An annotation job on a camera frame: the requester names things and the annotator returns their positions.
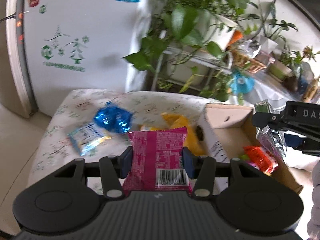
white wall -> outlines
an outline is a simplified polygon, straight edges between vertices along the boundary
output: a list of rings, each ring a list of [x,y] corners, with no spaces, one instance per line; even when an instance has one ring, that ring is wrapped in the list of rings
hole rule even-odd
[[[263,12],[267,11],[268,5],[274,0],[260,0]],[[313,25],[308,18],[299,11],[292,3],[288,0],[276,0],[276,19],[278,21],[285,20],[288,23],[293,23],[299,29],[298,32],[295,30],[282,31],[282,35],[288,40],[291,50],[300,50],[307,45],[313,46],[314,52],[320,51],[320,31]],[[253,6],[248,6],[246,13],[256,13],[260,15],[260,12]],[[245,27],[246,24],[253,26],[252,22],[243,21],[242,25]],[[279,41],[279,48],[283,47],[281,41]],[[309,61],[311,69],[315,74],[315,77],[320,75],[320,55],[316,56],[317,61]]]

tablecloth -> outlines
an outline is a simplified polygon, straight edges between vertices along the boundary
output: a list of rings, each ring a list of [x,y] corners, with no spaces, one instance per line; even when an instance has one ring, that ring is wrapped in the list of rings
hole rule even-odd
[[[183,114],[194,124],[206,103],[219,103],[215,99],[205,99],[190,95],[164,92],[116,93],[101,89],[81,89],[69,93],[58,108],[40,142],[28,179],[28,185],[41,180],[53,171],[79,158],[67,134],[85,123],[91,122],[97,110],[112,101],[134,116],[135,124],[166,127],[161,113]],[[120,155],[130,142],[125,136],[117,136],[105,141],[84,156],[86,162],[97,162],[107,155]],[[102,193],[101,182],[89,179],[88,186]]]

wicker basket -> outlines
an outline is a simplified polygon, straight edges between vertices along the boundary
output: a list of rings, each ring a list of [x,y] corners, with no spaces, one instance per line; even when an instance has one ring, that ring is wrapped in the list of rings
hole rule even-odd
[[[247,64],[247,62],[251,63],[251,66],[247,69],[247,71],[251,74],[255,74],[259,70],[266,68],[266,65],[264,65],[263,63],[253,58],[249,58],[247,55],[242,54],[237,49],[232,49],[231,53],[233,56],[233,65],[243,68],[244,65]]]

cardboard box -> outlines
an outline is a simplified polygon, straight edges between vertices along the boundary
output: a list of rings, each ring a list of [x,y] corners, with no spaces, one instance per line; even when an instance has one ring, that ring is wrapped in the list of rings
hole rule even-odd
[[[217,162],[229,163],[230,159],[244,154],[244,146],[260,146],[256,139],[256,128],[251,123],[254,108],[223,104],[207,104],[198,120],[204,134],[204,143],[208,155]],[[272,177],[296,193],[299,185],[288,167],[277,159],[278,168]],[[216,178],[214,193],[220,193],[228,187],[227,178]]]

white and blue snack package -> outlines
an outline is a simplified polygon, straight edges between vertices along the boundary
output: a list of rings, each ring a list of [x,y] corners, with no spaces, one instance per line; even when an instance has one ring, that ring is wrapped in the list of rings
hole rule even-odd
[[[80,156],[85,155],[105,140],[112,138],[104,128],[99,127],[94,122],[75,129],[68,134],[68,137]]]

